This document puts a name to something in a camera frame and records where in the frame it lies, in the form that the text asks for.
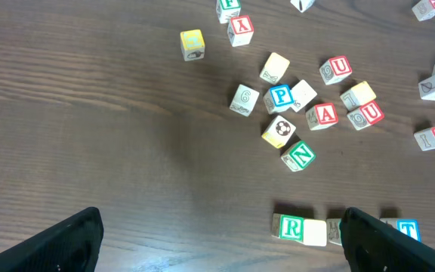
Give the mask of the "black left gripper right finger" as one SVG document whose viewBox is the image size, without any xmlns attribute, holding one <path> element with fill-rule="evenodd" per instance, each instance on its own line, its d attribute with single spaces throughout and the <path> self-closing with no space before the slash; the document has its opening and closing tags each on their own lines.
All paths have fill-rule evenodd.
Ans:
<svg viewBox="0 0 435 272">
<path fill-rule="evenodd" d="M 352 272 L 435 272 L 435 249 L 358 208 L 347 208 L 339 227 Z"/>
</svg>

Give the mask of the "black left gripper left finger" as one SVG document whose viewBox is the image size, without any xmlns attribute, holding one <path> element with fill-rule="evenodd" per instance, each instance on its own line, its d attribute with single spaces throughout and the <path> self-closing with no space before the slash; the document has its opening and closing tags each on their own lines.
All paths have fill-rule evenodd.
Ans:
<svg viewBox="0 0 435 272">
<path fill-rule="evenodd" d="M 94 272 L 103 241 L 103 222 L 88 207 L 0 253 L 0 272 Z"/>
</svg>

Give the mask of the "blue T block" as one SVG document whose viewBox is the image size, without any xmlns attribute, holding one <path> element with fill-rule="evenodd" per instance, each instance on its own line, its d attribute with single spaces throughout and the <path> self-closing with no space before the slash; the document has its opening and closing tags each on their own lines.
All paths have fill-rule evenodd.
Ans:
<svg viewBox="0 0 435 272">
<path fill-rule="evenodd" d="M 380 221 L 389 224 L 401 233 L 421 242 L 421 233 L 416 219 L 411 218 L 380 218 Z"/>
</svg>

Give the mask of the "yellow O block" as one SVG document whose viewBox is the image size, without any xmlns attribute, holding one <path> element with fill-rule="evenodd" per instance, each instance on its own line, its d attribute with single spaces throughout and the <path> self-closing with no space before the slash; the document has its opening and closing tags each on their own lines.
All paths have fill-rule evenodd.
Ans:
<svg viewBox="0 0 435 272">
<path fill-rule="evenodd" d="M 327 241 L 327 224 L 325 221 L 309 218 L 304 220 L 304 245 L 326 246 Z"/>
</svg>

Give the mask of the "green R block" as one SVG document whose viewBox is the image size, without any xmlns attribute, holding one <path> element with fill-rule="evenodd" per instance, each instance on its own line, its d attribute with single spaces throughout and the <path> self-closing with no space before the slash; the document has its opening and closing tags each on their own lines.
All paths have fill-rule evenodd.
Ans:
<svg viewBox="0 0 435 272">
<path fill-rule="evenodd" d="M 302 243 L 304 241 L 304 218 L 274 213 L 271 235 L 281 240 Z"/>
</svg>

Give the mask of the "green B block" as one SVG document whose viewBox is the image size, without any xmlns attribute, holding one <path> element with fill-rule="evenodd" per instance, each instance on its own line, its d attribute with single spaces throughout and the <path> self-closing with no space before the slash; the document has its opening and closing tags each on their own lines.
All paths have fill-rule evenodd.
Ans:
<svg viewBox="0 0 435 272">
<path fill-rule="evenodd" d="M 327 218 L 326 223 L 327 223 L 328 242 L 338 246 L 342 246 L 341 229 L 340 229 L 341 219 Z"/>
</svg>

